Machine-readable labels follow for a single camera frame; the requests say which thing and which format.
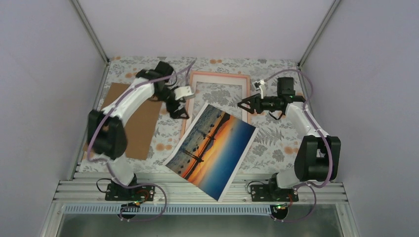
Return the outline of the sunset landscape photo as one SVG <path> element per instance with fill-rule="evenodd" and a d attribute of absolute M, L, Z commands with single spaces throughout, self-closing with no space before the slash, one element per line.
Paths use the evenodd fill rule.
<path fill-rule="evenodd" d="M 222 202 L 258 128 L 204 104 L 164 166 Z"/>

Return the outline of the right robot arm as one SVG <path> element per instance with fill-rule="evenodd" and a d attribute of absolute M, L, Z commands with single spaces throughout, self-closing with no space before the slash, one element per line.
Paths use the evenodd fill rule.
<path fill-rule="evenodd" d="M 264 80 L 254 85 L 259 93 L 243 99 L 237 106 L 250 114 L 281 112 L 291 120 L 301 139 L 293 170 L 274 175 L 274 184 L 268 187 L 268 196 L 280 201 L 286 196 L 287 189 L 296 191 L 303 185 L 316 188 L 326 186 L 337 175 L 340 139 L 330 136 L 320 127 L 309 111 L 305 98 L 296 95 L 293 78 L 278 78 L 275 96 L 266 95 L 267 84 Z"/>

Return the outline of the brown cardboard backing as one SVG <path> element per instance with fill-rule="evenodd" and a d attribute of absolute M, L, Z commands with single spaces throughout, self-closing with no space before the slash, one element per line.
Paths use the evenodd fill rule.
<path fill-rule="evenodd" d="M 110 105 L 122 95 L 128 87 L 129 84 L 111 83 L 104 102 L 102 103 L 102 107 L 99 108 L 103 109 Z M 148 155 L 151 154 L 149 150 L 161 107 L 162 102 L 145 101 L 127 121 L 125 126 L 127 138 L 125 155 L 127 158 L 146 160 Z M 104 117 L 103 114 L 100 115 L 101 113 L 93 111 L 94 110 L 91 110 L 88 115 L 88 140 L 92 137 L 97 125 Z"/>

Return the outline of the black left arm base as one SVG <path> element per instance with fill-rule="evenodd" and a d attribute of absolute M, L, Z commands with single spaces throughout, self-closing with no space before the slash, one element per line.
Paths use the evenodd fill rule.
<path fill-rule="evenodd" d="M 155 187 L 146 185 L 134 189 L 126 189 L 114 182 L 107 186 L 105 200 L 106 201 L 153 201 Z"/>

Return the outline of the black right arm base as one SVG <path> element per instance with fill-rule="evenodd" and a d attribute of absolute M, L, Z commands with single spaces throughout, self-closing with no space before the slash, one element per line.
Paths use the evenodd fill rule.
<path fill-rule="evenodd" d="M 277 185 L 260 182 L 249 183 L 247 191 L 253 202 L 297 202 L 298 193 L 293 189 L 281 189 Z"/>

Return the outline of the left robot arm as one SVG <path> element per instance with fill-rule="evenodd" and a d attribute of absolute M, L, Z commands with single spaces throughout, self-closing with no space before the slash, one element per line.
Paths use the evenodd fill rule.
<path fill-rule="evenodd" d="M 172 119 L 188 119 L 183 104 L 195 96 L 188 79 L 192 66 L 176 72 L 169 63 L 160 61 L 153 69 L 139 71 L 133 83 L 108 106 L 89 112 L 86 158 L 89 162 L 106 163 L 112 181 L 119 185 L 118 194 L 124 199 L 133 199 L 138 189 L 136 175 L 123 157 L 128 145 L 127 122 L 152 97 L 165 103 Z"/>

